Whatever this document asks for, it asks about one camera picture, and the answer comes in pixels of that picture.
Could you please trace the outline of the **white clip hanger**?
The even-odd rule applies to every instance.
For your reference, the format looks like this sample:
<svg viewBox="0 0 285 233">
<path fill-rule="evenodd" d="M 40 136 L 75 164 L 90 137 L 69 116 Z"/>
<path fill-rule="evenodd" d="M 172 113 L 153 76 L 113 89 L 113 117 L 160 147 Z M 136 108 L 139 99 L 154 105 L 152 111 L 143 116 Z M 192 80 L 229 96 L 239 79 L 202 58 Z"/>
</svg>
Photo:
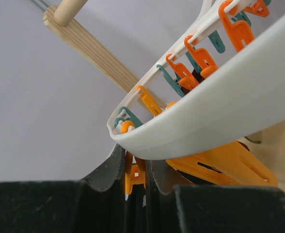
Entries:
<svg viewBox="0 0 285 233">
<path fill-rule="evenodd" d="M 210 150 L 285 120 L 285 15 L 168 110 L 111 138 L 145 160 Z"/>
</svg>

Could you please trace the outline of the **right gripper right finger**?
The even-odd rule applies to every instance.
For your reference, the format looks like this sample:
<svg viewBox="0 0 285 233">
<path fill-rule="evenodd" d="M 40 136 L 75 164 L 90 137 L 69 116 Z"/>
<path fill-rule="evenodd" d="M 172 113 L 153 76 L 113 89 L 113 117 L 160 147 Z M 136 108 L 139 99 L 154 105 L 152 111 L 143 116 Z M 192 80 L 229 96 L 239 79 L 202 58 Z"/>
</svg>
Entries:
<svg viewBox="0 0 285 233">
<path fill-rule="evenodd" d="M 285 192 L 195 185 L 165 161 L 147 161 L 150 233 L 285 233 Z"/>
</svg>

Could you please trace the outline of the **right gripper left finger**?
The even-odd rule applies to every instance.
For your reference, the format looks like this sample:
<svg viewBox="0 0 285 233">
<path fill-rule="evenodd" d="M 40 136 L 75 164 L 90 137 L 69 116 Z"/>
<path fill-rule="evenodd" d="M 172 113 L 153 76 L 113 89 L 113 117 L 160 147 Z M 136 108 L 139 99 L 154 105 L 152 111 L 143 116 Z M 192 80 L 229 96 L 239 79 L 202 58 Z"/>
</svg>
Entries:
<svg viewBox="0 0 285 233">
<path fill-rule="evenodd" d="M 0 182 L 0 233 L 123 233 L 125 153 L 77 181 Z"/>
</svg>

